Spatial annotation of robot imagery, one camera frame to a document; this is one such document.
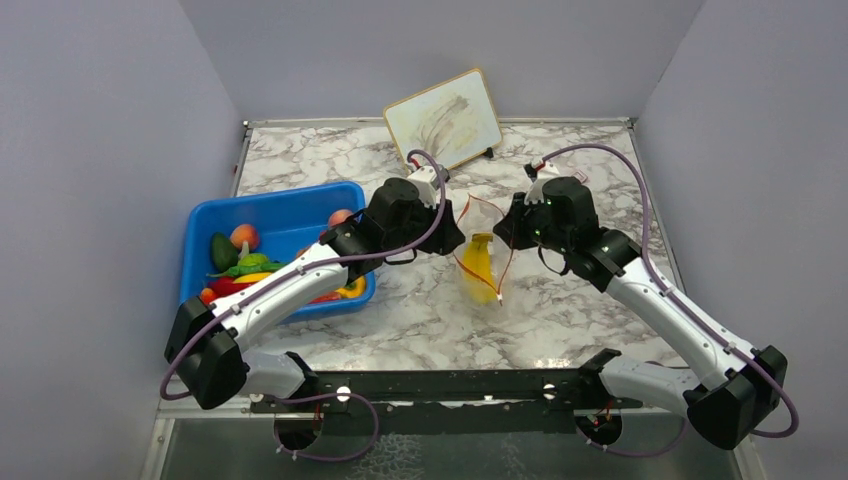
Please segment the clear zip top bag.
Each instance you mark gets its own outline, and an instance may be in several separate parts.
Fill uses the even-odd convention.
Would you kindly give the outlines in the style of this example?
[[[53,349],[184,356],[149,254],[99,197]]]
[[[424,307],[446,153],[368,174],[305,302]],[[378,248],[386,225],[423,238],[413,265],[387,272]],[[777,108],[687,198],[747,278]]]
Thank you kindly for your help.
[[[467,302],[496,310],[505,303],[514,251],[494,227],[505,212],[494,203],[469,194],[457,218],[465,242],[453,252],[457,281]]]

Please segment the yellow banana bunch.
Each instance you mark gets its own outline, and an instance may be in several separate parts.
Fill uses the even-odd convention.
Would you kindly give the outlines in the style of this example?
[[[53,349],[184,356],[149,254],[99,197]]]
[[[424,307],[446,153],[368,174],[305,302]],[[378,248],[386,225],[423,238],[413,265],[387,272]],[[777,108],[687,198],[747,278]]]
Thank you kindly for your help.
[[[481,305],[498,301],[489,251],[493,239],[492,233],[474,233],[461,259],[467,291],[470,297]]]

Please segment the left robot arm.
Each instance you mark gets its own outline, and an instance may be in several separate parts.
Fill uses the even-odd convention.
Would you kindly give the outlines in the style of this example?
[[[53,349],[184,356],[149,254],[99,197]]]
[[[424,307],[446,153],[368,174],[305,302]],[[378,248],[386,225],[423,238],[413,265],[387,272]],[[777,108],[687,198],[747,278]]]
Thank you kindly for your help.
[[[256,339],[316,298],[398,264],[402,253],[445,256],[463,241],[444,174],[422,169],[390,178],[366,208],[268,278],[210,305],[198,297],[181,304],[165,347],[165,376],[177,376],[182,395],[205,410],[251,394],[302,410],[313,401],[314,374],[296,354],[252,353]]]

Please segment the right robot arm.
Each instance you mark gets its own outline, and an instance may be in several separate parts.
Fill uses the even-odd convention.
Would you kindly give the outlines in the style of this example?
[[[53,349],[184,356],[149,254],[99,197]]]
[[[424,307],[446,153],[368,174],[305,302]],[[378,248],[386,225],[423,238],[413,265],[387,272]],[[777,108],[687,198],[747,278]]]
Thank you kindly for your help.
[[[676,370],[605,350],[577,380],[585,404],[600,407],[616,397],[660,407],[723,450],[755,434],[779,405],[786,356],[773,346],[754,347],[667,284],[630,236],[600,225],[591,191],[576,178],[536,182],[514,194],[494,232],[516,250],[561,255],[565,272],[627,307],[686,362]]]

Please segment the green chili pepper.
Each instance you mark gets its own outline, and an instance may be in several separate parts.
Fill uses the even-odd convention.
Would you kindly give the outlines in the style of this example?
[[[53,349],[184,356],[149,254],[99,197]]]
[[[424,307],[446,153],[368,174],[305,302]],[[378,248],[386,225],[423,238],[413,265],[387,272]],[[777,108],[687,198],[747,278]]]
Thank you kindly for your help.
[[[268,256],[262,253],[252,253],[246,255],[244,258],[241,258],[234,266],[227,268],[226,270],[215,273],[208,274],[210,278],[221,278],[221,277],[241,277],[245,275],[257,274],[257,273],[273,273],[286,266],[284,262],[274,262],[269,259]]]

